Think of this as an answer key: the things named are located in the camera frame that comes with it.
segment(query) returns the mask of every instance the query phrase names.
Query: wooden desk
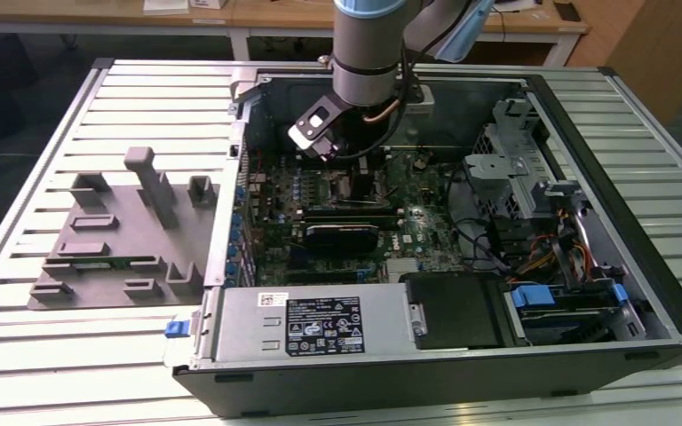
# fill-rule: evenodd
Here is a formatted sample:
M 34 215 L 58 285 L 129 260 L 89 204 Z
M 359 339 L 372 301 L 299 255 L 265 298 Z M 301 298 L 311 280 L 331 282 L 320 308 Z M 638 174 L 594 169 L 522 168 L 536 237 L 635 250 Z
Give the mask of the wooden desk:
M 44 24 L 194 26 L 227 25 L 236 1 L 223 9 L 192 8 L 185 15 L 144 15 L 142 0 L 0 0 L 0 22 Z
M 589 32 L 585 22 L 562 20 L 551 0 L 518 13 L 491 13 L 482 42 L 552 44 L 544 64 L 562 67 L 580 35 Z M 236 0 L 231 16 L 231 37 L 241 58 L 248 54 L 251 36 L 332 37 L 332 0 Z
M 552 44 L 544 65 L 563 66 L 589 31 L 567 22 L 551 4 L 519 13 L 492 13 L 483 42 Z M 332 37 L 332 0 L 229 0 L 225 8 L 185 15 L 142 14 L 142 0 L 0 0 L 0 32 L 229 36 L 236 60 L 248 60 L 251 36 Z

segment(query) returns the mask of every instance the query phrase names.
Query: cable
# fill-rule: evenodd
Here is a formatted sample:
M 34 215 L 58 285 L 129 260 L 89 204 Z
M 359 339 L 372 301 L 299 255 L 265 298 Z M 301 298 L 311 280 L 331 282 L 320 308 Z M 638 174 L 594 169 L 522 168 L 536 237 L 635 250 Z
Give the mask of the cable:
M 388 104 L 388 106 L 385 107 L 385 109 L 375 116 L 375 117 L 371 117 L 371 116 L 363 116 L 361 117 L 361 120 L 367 123 L 367 124 L 376 124 L 377 122 L 381 122 L 385 117 L 388 115 L 391 115 L 391 113 L 395 111 L 396 107 L 399 106 L 402 102 L 399 102 L 399 99 L 393 99 L 393 102 L 391 102 L 391 104 Z
M 572 243 L 572 247 L 575 249 L 578 249 L 578 251 L 580 251 L 582 268 L 583 268 L 583 271 L 586 272 L 586 278 L 590 280 L 591 279 L 591 263 L 593 263 L 591 252 L 589 251 L 586 246 L 583 246 L 579 242 Z
M 462 22 L 462 19 L 464 18 L 464 15 L 467 13 L 467 10 L 470 9 L 470 5 L 472 4 L 472 0 L 468 0 L 464 3 L 464 6 L 462 7 L 462 10 L 459 11 L 459 14 L 456 15 L 455 21 L 451 23 L 451 25 L 446 28 L 446 30 L 435 37 L 435 39 L 428 43 L 424 48 L 418 52 L 416 56 L 412 58 L 412 61 L 407 65 L 407 58 L 406 58 L 406 50 L 402 49 L 402 90 L 399 91 L 399 107 L 398 107 L 398 114 L 396 118 L 393 119 L 393 124 L 388 128 L 388 131 L 383 134 L 380 139 L 369 145 L 365 149 L 363 149 L 359 153 L 349 154 L 349 155 L 339 155 L 335 157 L 335 160 L 337 161 L 349 161 L 356 160 L 357 158 L 363 158 L 368 153 L 371 153 L 375 149 L 380 147 L 385 143 L 385 141 L 391 138 L 393 133 L 396 132 L 396 129 L 399 128 L 399 124 L 402 123 L 402 119 L 404 118 L 404 111 L 407 109 L 407 92 L 410 90 L 410 81 L 412 79 L 412 74 L 415 73 L 415 64 L 419 62 L 419 60 L 423 58 L 423 56 L 427 54 L 427 51 L 430 51 L 436 44 L 440 43 L 440 41 L 448 36 L 451 31 L 455 29 L 456 25 L 459 25 L 459 22 Z
M 507 26 L 504 25 L 504 12 L 496 9 L 495 6 L 491 6 L 491 9 L 494 9 L 494 12 L 498 13 L 498 16 L 502 21 L 502 43 L 507 41 Z
M 487 238 L 488 237 L 488 234 L 487 233 L 482 233 L 476 238 L 475 238 L 475 241 L 480 241 L 480 238 Z M 478 260 L 483 261 L 483 262 L 491 262 L 491 259 L 484 259 L 482 257 L 478 257 L 478 246 L 472 246 L 472 257 L 463 257 L 462 260 L 464 261 L 468 261 L 470 264 L 466 264 L 466 268 L 468 271 L 471 272 L 495 272 L 498 270 L 498 267 L 494 266 L 492 268 L 490 269 L 486 269 L 486 268 L 476 268 L 475 267 L 475 262 Z
M 542 236 L 536 237 L 536 239 L 535 239 L 535 240 L 532 240 L 532 243 L 530 244 L 530 254 L 528 254 L 528 260 L 532 258 L 532 252 L 535 251 L 535 246 L 536 246 L 536 244 L 540 242 L 540 240 L 546 240 L 546 239 L 548 239 L 548 238 L 551 238 L 551 237 L 555 237 L 555 236 L 556 236 L 556 235 L 554 235 L 554 234 L 551 234 L 551 233 L 550 233 L 550 234 L 546 234 L 546 235 L 542 235 Z
M 488 257 L 487 260 L 490 260 L 491 262 L 494 262 L 494 264 L 496 265 L 498 267 L 498 270 L 504 273 L 504 275 L 510 276 L 510 277 L 514 277 L 514 278 L 520 278 L 520 275 L 516 274 L 511 268 L 508 267 L 507 264 L 504 264 L 504 262 L 496 257 L 496 255 L 494 255 L 494 253 L 491 252 L 491 250 L 478 242 L 478 239 L 474 239 L 472 237 L 470 237 L 464 231 L 462 231 L 459 229 L 459 227 L 456 226 L 456 222 L 454 220 L 454 218 L 451 217 L 451 212 L 448 211 L 448 193 L 451 192 L 451 185 L 454 183 L 454 180 L 455 180 L 455 177 L 456 177 L 456 173 L 459 171 L 463 171 L 464 172 L 464 168 L 462 167 L 462 163 L 459 163 L 459 165 L 455 167 L 455 169 L 452 170 L 451 172 L 451 175 L 448 175 L 448 183 L 446 184 L 446 221 L 448 223 L 448 225 L 455 229 L 456 233 L 459 234 L 459 236 L 462 238 L 464 238 L 467 240 L 467 242 L 470 244 L 472 244 L 472 248 L 478 248 L 483 254 L 486 254 L 486 256 Z
M 554 252 L 550 252 L 544 256 L 542 256 L 538 260 L 532 261 L 532 263 L 528 266 L 520 268 L 519 274 L 526 274 L 530 271 L 532 271 L 534 269 L 540 268 L 547 262 L 550 262 L 552 260 L 555 260 Z M 518 279 L 508 280 L 508 282 L 518 282 Z

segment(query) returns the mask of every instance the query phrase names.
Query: blue release tab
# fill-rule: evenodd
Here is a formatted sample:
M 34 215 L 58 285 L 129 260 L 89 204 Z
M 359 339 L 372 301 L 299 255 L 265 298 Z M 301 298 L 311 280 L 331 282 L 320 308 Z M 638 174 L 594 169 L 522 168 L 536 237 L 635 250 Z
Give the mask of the blue release tab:
M 617 298 L 617 302 L 619 304 L 623 304 L 625 302 L 627 302 L 627 292 L 625 291 L 625 287 L 622 284 L 613 284 L 613 292 L 614 292 L 614 297 Z
M 170 321 L 166 323 L 166 327 L 164 328 L 164 337 L 168 339 L 174 339 L 177 337 L 188 337 L 188 329 L 190 327 L 190 320 L 185 321 Z
M 548 286 L 530 284 L 519 286 L 511 292 L 511 302 L 515 304 L 516 308 L 554 304 L 554 296 L 551 295 Z

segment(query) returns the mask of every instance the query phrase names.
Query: aluminum slotted table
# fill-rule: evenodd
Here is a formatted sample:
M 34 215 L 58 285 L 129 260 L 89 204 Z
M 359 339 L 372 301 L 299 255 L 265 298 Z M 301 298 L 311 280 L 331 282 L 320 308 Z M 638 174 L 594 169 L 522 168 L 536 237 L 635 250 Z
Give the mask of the aluminum slotted table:
M 578 397 L 221 421 L 162 364 L 164 326 L 197 306 L 26 309 L 73 204 L 66 189 L 76 173 L 102 171 L 110 184 L 134 183 L 122 154 L 144 145 L 172 183 L 192 175 L 217 182 L 240 125 L 228 113 L 232 90 L 264 66 L 315 67 L 116 60 L 90 70 L 0 227 L 0 424 L 682 423 L 682 366 L 639 373 Z M 595 69 L 424 67 L 544 76 L 682 284 L 682 150 L 617 76 Z

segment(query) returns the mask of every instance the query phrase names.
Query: warning label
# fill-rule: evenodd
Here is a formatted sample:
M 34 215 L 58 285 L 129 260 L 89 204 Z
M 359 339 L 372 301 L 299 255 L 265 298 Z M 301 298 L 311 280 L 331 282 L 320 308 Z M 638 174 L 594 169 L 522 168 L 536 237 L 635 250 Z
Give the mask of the warning label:
M 289 299 L 285 318 L 291 357 L 364 353 L 359 297 Z

